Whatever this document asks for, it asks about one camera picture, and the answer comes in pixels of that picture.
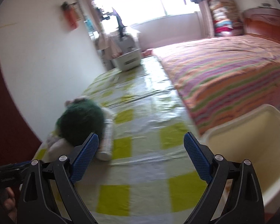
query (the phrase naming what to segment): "green checkered floor mat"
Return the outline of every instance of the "green checkered floor mat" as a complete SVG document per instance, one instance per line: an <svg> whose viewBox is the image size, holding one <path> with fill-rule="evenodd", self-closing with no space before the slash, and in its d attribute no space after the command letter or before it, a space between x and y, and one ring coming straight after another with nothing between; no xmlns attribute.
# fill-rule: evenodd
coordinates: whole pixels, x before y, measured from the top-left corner
<svg viewBox="0 0 280 224"><path fill-rule="evenodd" d="M76 183L98 223L183 223L206 183L183 147L186 132L198 137L196 127L157 59L104 73L84 95L117 113L113 160L94 159ZM44 152L40 147L36 158ZM55 198L68 218L60 196Z"/></svg>

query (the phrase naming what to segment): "pile of folded blankets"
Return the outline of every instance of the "pile of folded blankets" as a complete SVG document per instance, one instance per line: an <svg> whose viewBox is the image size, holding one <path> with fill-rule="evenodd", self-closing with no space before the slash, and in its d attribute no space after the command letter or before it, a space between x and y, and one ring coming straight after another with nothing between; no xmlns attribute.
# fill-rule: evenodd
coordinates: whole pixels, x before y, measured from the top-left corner
<svg viewBox="0 0 280 224"><path fill-rule="evenodd" d="M244 34L237 7L232 0L211 0L215 34L219 37L230 37Z"/></svg>

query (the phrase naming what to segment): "stuffed toy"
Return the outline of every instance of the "stuffed toy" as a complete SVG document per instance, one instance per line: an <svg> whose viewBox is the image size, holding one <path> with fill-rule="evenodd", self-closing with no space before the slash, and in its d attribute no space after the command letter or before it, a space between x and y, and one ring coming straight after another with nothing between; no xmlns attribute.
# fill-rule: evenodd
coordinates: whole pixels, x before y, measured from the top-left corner
<svg viewBox="0 0 280 224"><path fill-rule="evenodd" d="M104 114L102 109L87 97L66 101L66 110L57 120L56 131L72 146L83 144L91 132L102 140Z"/></svg>
<svg viewBox="0 0 280 224"><path fill-rule="evenodd" d="M73 112L77 109L76 106L80 105L82 107L78 107L78 108L82 108L81 112L85 111L84 117L82 117L82 120L77 120L77 118L80 117L80 114L78 114L77 116L70 116L69 118L67 114L63 114L60 119L58 119L57 123L56 123L56 128L55 130L50 133L46 139L45 143L45 147L47 149L47 151L45 152L45 155L43 156L42 160L44 162L52 162L55 161L56 159L58 159L61 155L69 155L71 153L71 151L74 149L74 146L76 144L82 144L84 142L84 138L86 139L88 137L88 135L93 132L96 131L95 128L97 128L97 125L95 125L94 127L92 126L92 121L90 120L86 120L88 118L88 110L90 109L88 108L84 108L84 106L86 105L91 105L90 108L95 108L94 114L96 117L94 119L95 122L97 122L97 118L101 118L101 113L100 110L98 108L100 108L99 106L95 105L95 103L93 103L93 101L89 100L86 96L81 96L76 98L75 100L71 100L71 101L66 101L65 102L65 107L66 107L66 111L69 110L69 112L71 112L73 115L75 115ZM103 118L104 118L104 124L103 124L103 134L102 136L100 136L101 140L99 141L99 146L98 146L98 150L96 152L96 158L101 160L101 161L110 161L112 159L112 150L113 150L113 121L114 118L116 116L116 114L107 108L101 108L102 113L103 113ZM73 127L73 129L71 129L70 127L72 126L72 123L68 123L67 121L71 120L71 118L73 118L74 120L78 121L78 124L81 124L81 122L84 122L85 124L91 124L89 126L89 130L88 128L86 128L86 126L80 126L80 128L76 128ZM71 132L70 136L67 137L67 139L69 139L72 143L69 143L65 138L63 138L62 136L65 135L67 136L66 132L63 133L64 129L64 125L65 125L65 129L69 132ZM95 132L97 134L100 134L99 132L101 132L101 128L98 127L99 129Z"/></svg>

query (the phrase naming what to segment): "human hand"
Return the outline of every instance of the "human hand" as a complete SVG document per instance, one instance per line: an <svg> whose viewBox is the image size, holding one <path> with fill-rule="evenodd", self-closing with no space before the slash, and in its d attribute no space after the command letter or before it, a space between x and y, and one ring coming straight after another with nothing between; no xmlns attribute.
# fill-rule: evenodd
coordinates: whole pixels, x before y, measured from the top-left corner
<svg viewBox="0 0 280 224"><path fill-rule="evenodd" d="M15 198L13 190L8 187L6 188L8 199L3 202L3 206L8 212L8 216L16 223L17 209L15 205Z"/></svg>

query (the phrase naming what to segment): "blue gripper pad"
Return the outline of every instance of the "blue gripper pad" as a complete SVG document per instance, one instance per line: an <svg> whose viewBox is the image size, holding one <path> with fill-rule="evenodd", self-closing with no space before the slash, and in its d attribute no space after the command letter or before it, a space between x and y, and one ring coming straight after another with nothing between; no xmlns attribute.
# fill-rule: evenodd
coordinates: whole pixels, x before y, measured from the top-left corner
<svg viewBox="0 0 280 224"><path fill-rule="evenodd" d="M97 149L98 136L93 134L72 164L72 175L70 176L72 184L82 179Z"/></svg>
<svg viewBox="0 0 280 224"><path fill-rule="evenodd" d="M192 160L199 177L210 184L213 179L211 175L211 165L198 144L189 133L184 135L184 148L189 154L189 157Z"/></svg>

